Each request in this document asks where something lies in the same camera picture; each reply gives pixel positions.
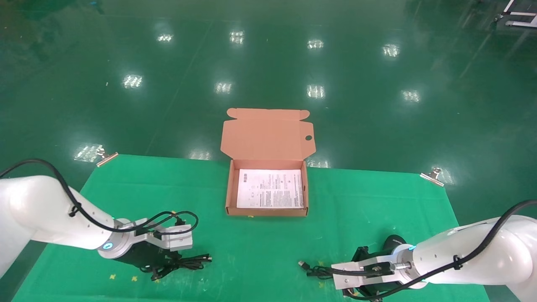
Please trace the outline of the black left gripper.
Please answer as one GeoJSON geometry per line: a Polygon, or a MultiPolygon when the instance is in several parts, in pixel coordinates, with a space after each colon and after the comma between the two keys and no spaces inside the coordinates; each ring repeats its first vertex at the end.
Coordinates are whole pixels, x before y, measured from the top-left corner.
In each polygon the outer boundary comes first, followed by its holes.
{"type": "Polygon", "coordinates": [[[178,263],[181,258],[178,252],[171,252],[149,242],[138,242],[114,260],[135,266],[145,273],[155,273],[178,263]]]}

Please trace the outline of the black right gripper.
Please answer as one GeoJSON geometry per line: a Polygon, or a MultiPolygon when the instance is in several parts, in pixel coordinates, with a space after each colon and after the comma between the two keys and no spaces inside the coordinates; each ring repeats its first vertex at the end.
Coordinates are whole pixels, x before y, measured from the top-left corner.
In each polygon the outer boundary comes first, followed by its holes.
{"type": "MultiPolygon", "coordinates": [[[[407,244],[405,239],[403,237],[392,234],[387,237],[387,239],[384,241],[384,244],[382,248],[378,252],[374,252],[371,254],[373,257],[378,256],[384,256],[384,255],[391,255],[393,254],[394,250],[399,247],[400,245],[407,244]]],[[[369,248],[368,247],[357,247],[357,250],[355,251],[354,256],[352,257],[352,262],[360,262],[366,259],[370,258],[369,248]]],[[[347,288],[343,290],[343,296],[350,297],[350,298],[356,298],[363,296],[356,288],[347,288]]]]}

